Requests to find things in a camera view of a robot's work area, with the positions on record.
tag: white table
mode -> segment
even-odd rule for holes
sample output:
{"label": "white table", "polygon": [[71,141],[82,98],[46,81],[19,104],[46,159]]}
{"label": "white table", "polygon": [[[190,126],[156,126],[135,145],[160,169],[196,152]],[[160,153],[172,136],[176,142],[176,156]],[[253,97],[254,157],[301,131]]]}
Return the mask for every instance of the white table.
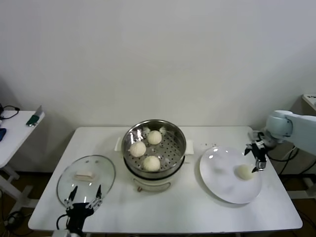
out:
{"label": "white table", "polygon": [[[161,193],[137,192],[114,151],[127,127],[81,127],[74,133],[29,221],[33,230],[56,229],[65,213],[58,201],[58,178],[73,161],[87,155],[103,155],[115,164],[117,176],[103,204],[85,221],[86,233],[239,233],[297,229],[302,227],[291,199],[271,163],[262,173],[259,196],[249,204],[232,204],[217,198],[203,183],[199,158],[214,143],[244,151],[250,127],[181,127],[193,140],[195,154],[186,156],[179,180]],[[252,154],[246,156],[255,162]]]}
{"label": "white table", "polygon": [[[16,111],[4,111],[1,115],[7,118],[15,113]],[[11,212],[17,211],[21,207],[35,208],[38,202],[38,200],[28,198],[28,194],[32,190],[32,186],[26,186],[21,192],[10,183],[13,179],[18,179],[19,175],[14,172],[9,165],[7,165],[16,151],[37,127],[26,126],[26,122],[34,113],[35,111],[20,111],[16,116],[3,120],[1,124],[1,128],[6,128],[6,134],[0,142],[0,168],[9,174],[10,177],[6,180],[0,176],[0,187],[16,200]],[[43,118],[44,113],[40,116],[38,123],[40,123]]]}

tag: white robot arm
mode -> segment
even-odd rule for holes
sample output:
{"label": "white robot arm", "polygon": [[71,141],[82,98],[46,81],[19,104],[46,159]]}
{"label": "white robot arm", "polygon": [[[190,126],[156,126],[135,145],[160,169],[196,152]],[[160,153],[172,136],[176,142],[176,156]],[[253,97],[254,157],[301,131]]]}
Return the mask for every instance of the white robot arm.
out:
{"label": "white robot arm", "polygon": [[276,110],[267,119],[266,133],[277,142],[289,141],[297,148],[316,155],[316,117],[314,116]]}
{"label": "white robot arm", "polygon": [[246,144],[244,152],[247,155],[251,151],[256,158],[256,166],[252,172],[263,171],[267,152],[284,141],[316,155],[316,117],[276,110],[269,115],[264,132],[254,131],[252,137],[252,143]]}

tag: perforated steamer tray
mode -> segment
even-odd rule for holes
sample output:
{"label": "perforated steamer tray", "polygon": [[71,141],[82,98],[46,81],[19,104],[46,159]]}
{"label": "perforated steamer tray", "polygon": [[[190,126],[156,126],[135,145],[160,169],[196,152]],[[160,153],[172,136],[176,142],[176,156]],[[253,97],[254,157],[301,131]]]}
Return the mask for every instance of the perforated steamer tray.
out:
{"label": "perforated steamer tray", "polygon": [[[147,135],[150,131],[157,130],[162,134],[162,141],[157,145],[152,145],[147,141]],[[133,157],[130,152],[130,146],[142,141],[146,145],[146,152],[141,157]],[[133,171],[140,173],[161,173],[162,176],[172,173],[183,161],[186,150],[186,140],[182,131],[174,124],[163,120],[148,120],[133,126],[122,140],[122,153],[126,165]],[[160,170],[148,172],[143,167],[143,161],[147,156],[156,156],[160,160]]]}

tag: pot lid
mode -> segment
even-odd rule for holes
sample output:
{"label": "pot lid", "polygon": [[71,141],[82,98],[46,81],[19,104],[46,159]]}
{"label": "pot lid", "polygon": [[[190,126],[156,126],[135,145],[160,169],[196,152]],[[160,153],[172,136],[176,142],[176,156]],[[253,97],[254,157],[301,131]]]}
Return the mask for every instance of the pot lid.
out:
{"label": "pot lid", "polygon": [[91,155],[82,157],[65,169],[58,180],[57,196],[60,202],[69,198],[77,187],[73,203],[91,202],[96,198],[99,187],[104,197],[111,189],[116,171],[107,157]]}

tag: steamed bun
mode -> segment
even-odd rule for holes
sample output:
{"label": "steamed bun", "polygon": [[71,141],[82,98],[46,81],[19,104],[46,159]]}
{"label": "steamed bun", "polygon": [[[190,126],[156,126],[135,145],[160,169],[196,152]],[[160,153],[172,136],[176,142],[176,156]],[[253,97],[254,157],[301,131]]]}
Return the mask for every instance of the steamed bun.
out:
{"label": "steamed bun", "polygon": [[151,131],[147,136],[147,140],[150,144],[157,145],[161,142],[162,135],[159,131]]}
{"label": "steamed bun", "polygon": [[129,152],[134,157],[141,157],[146,152],[145,143],[143,143],[143,142],[133,143],[129,148]]}
{"label": "steamed bun", "polygon": [[251,167],[247,164],[242,164],[237,167],[237,175],[244,180],[250,180],[253,178],[254,173],[251,173],[251,171]]}
{"label": "steamed bun", "polygon": [[158,171],[160,169],[160,160],[158,157],[149,156],[143,161],[144,169],[150,172]]}

